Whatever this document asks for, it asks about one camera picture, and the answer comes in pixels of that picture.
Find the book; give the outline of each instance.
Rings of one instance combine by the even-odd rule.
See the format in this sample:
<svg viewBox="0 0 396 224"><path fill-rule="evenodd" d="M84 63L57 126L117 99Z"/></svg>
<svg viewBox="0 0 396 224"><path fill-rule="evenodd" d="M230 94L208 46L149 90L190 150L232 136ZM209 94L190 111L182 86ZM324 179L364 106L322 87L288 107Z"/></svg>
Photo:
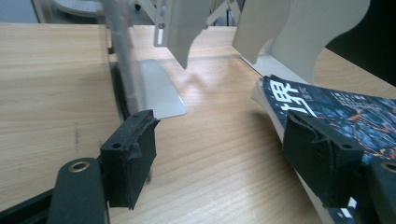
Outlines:
<svg viewBox="0 0 396 224"><path fill-rule="evenodd" d="M277 76L257 81L252 98L267 112L281 141L286 128L288 110L305 112L324 120L336 131L354 138L364 148L362 164L368 165L374 157L396 161L396 100L331 90ZM321 203L302 183L319 213ZM353 207L327 209L326 217L334 223L355 223Z"/></svg>

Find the wooden table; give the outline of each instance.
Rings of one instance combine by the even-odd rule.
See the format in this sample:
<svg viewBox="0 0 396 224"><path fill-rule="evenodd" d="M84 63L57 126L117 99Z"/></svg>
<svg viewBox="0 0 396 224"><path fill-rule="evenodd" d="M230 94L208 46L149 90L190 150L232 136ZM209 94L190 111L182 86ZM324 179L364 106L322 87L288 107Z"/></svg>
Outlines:
<svg viewBox="0 0 396 224"><path fill-rule="evenodd" d="M210 27L183 70L136 26L142 59L157 59L188 113L156 128L152 182L112 223L319 223L281 155L276 131L250 99L260 77L231 46L234 28ZM54 186L59 168L96 157L120 125L95 25L0 24L0 210ZM323 50L319 86L396 98L394 87Z"/></svg>

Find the wooden surface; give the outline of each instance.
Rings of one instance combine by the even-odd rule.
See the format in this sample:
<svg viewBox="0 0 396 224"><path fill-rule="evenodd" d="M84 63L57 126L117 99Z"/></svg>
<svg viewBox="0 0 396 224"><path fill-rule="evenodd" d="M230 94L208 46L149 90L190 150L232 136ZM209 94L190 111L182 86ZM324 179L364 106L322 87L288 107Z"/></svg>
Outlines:
<svg viewBox="0 0 396 224"><path fill-rule="evenodd" d="M188 113L156 128L151 184L112 223L320 223L269 117L250 99L259 75L210 27L186 70L136 26L141 59L157 59ZM0 210L53 188L59 168L96 157L120 125L104 43L93 25L0 24ZM319 86L396 98L389 84L323 50Z"/></svg>

